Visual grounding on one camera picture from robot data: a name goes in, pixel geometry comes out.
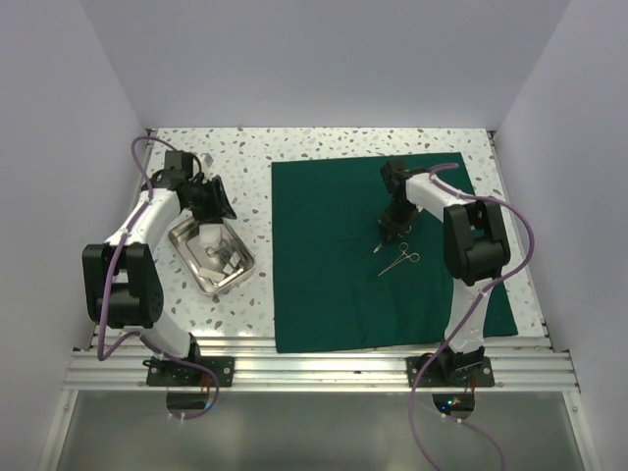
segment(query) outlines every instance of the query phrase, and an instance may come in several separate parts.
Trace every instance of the green mat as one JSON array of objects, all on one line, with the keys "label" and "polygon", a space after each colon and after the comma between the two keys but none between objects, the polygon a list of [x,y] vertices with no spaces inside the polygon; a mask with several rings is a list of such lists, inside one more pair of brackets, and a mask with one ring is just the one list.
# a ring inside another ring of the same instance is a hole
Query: green mat
[{"label": "green mat", "polygon": [[[404,156],[408,167],[456,162],[442,179],[472,193],[458,153]],[[443,226],[424,211],[404,238],[374,254],[377,219],[389,204],[380,168],[389,157],[273,163],[273,288],[279,353],[435,342],[449,318],[453,284],[443,260]],[[493,290],[485,337],[517,328],[503,286]]]}]

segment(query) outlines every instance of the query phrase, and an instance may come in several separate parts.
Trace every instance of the surgical scissors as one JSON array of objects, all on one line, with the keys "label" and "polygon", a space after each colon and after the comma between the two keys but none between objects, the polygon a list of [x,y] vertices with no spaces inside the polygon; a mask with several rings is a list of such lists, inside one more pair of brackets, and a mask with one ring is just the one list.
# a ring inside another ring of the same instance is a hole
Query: surgical scissors
[{"label": "surgical scissors", "polygon": [[390,270],[392,267],[398,265],[399,263],[401,263],[403,260],[410,260],[412,263],[416,263],[421,259],[421,256],[417,253],[408,253],[407,250],[409,248],[409,245],[407,244],[407,242],[402,242],[399,244],[399,250],[401,251],[401,255],[399,255],[398,257],[396,257],[396,260],[394,260],[391,265],[389,265],[387,268],[385,268],[384,270],[382,270],[380,272],[380,274],[378,275],[378,277],[381,277],[382,275],[384,275],[385,272],[387,272],[388,270]]}]

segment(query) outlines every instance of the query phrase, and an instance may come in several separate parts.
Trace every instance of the speckled tabletop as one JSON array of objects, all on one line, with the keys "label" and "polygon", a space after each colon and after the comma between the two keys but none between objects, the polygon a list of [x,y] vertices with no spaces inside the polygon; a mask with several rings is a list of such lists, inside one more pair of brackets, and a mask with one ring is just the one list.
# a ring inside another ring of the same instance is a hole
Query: speckled tabletop
[{"label": "speckled tabletop", "polygon": [[[232,225],[256,259],[254,275],[225,295],[200,291],[167,236],[155,258],[165,293],[165,308],[184,329],[200,337],[273,337],[273,248],[271,243],[271,162],[369,155],[460,152],[477,194],[503,196],[495,157],[485,130],[221,128],[159,129],[158,137],[177,148],[214,158],[212,173],[225,184],[237,220]],[[164,147],[156,144],[148,170],[163,166]],[[174,223],[189,215],[184,212]],[[510,240],[516,240],[509,215]],[[507,268],[521,260],[511,244]],[[519,336],[543,337],[541,311],[524,271],[506,282]]]}]

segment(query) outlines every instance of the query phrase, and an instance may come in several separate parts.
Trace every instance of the wall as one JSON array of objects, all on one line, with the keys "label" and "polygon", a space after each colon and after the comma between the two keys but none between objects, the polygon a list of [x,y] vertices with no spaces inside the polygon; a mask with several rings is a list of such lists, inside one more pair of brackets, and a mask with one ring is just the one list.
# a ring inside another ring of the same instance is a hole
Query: wall
[{"label": "wall", "polygon": [[142,131],[75,0],[0,3],[0,469],[36,468],[90,325],[82,247],[129,207]]},{"label": "wall", "polygon": [[530,216],[549,332],[570,348],[606,469],[626,469],[628,3],[572,0],[497,134]]},{"label": "wall", "polygon": [[153,127],[496,129],[568,0],[81,0]]}]

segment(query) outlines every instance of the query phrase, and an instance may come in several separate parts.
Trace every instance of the gray floor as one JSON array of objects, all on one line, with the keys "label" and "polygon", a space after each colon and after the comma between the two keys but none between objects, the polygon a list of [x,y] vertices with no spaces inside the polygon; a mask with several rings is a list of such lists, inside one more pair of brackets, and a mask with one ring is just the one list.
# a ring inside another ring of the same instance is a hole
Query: gray floor
[{"label": "gray floor", "polygon": [[[488,441],[417,398],[419,431],[444,469],[499,469]],[[583,469],[559,393],[484,393],[469,420],[497,438],[510,471]],[[180,427],[163,392],[82,392],[59,469],[432,468],[412,440],[407,394],[227,392]]]}]

